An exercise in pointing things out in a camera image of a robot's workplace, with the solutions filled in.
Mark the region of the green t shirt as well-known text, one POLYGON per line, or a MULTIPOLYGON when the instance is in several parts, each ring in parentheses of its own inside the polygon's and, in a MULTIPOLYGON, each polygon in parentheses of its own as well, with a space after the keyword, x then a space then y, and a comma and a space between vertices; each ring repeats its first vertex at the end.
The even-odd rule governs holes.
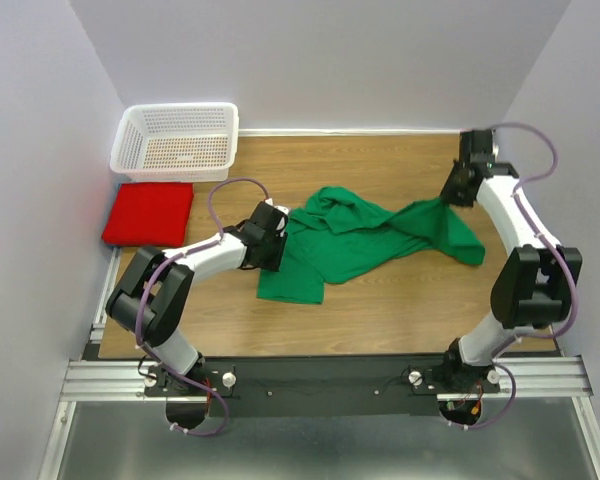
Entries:
POLYGON ((291 212, 277 272, 261 271, 262 300, 318 305, 325 286, 346 283, 394 259, 435 250, 479 266, 486 249, 441 199, 390 211, 344 187, 324 187, 291 212))

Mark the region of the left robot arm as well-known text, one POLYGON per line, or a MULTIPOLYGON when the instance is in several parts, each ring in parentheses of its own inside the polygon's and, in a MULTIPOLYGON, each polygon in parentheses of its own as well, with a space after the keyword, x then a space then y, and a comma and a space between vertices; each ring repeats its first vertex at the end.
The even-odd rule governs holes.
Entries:
POLYGON ((134 335, 138 347, 169 367, 167 382, 177 393, 194 393, 202 380, 203 355, 179 329, 191 288, 226 271, 278 271, 289 215, 288 208, 261 201, 248 219, 203 242, 138 249, 123 272, 106 314, 134 335))

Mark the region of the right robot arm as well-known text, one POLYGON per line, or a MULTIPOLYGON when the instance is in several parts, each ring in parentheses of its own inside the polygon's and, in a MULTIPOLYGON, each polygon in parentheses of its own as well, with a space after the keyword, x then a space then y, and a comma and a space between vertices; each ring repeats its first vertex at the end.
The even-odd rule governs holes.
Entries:
POLYGON ((495 358, 514 342, 544 338, 554 324, 566 331, 577 315, 582 255, 547 231, 526 198, 525 180, 498 160, 495 133, 493 127, 461 133, 459 157, 441 190, 449 205, 481 205, 508 255, 491 289, 489 313, 449 345, 433 372, 453 393, 488 379, 495 358))

